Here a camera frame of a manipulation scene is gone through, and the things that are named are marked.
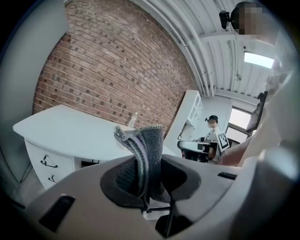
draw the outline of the ceiling beam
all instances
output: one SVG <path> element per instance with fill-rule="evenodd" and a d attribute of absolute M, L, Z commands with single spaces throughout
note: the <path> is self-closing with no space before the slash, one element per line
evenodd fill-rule
<path fill-rule="evenodd" d="M 223 89 L 217 89 L 215 92 L 215 95 L 226 97 L 226 98 L 232 98 L 236 99 L 248 104 L 251 104 L 253 106 L 257 106 L 259 103 L 259 100 L 254 97 L 247 96 L 245 94 L 237 93 L 237 92 L 231 92 Z"/>

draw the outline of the white desk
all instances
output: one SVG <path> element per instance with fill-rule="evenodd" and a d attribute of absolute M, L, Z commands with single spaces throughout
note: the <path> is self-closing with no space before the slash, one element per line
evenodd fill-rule
<path fill-rule="evenodd" d="M 33 168 L 44 187 L 49 188 L 78 170 L 82 160 L 103 162 L 132 155 L 114 138 L 116 126 L 130 130 L 59 105 L 22 120 L 13 129 L 24 137 Z M 174 155 L 165 146 L 163 153 Z"/>

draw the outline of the window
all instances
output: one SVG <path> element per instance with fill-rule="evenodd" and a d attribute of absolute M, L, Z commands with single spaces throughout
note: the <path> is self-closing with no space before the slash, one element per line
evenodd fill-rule
<path fill-rule="evenodd" d="M 232 108 L 226 131 L 227 138 L 239 143 L 244 142 L 249 137 L 249 133 L 246 132 L 246 128 L 250 122 L 250 118 L 251 113 L 241 109 Z"/>

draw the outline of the drawer handle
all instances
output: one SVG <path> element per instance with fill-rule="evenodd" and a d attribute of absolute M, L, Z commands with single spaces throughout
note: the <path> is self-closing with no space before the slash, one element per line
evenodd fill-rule
<path fill-rule="evenodd" d="M 48 178 L 48 180 L 49 180 L 50 182 L 56 182 L 56 181 L 54 181 L 53 177 L 54 177 L 54 175 L 52 174 L 51 179 Z"/>
<path fill-rule="evenodd" d="M 46 161 L 46 157 L 48 157 L 49 155 L 48 154 L 45 154 L 45 156 L 44 156 L 44 159 L 43 160 L 41 160 L 41 164 L 43 164 L 43 165 L 45 165 L 45 166 L 47 166 L 47 167 L 53 167 L 53 168 L 57 168 L 58 166 L 57 165 L 55 165 L 55 166 L 50 166 L 50 165 L 47 165 L 47 161 Z"/>

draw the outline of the red brick wall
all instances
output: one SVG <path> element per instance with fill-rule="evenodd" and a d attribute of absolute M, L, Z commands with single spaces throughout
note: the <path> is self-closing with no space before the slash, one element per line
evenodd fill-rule
<path fill-rule="evenodd" d="M 196 89 L 171 37 L 127 0 L 80 0 L 67 6 L 70 30 L 48 57 L 33 113 L 64 104 L 137 127 L 172 122 L 185 90 Z"/>

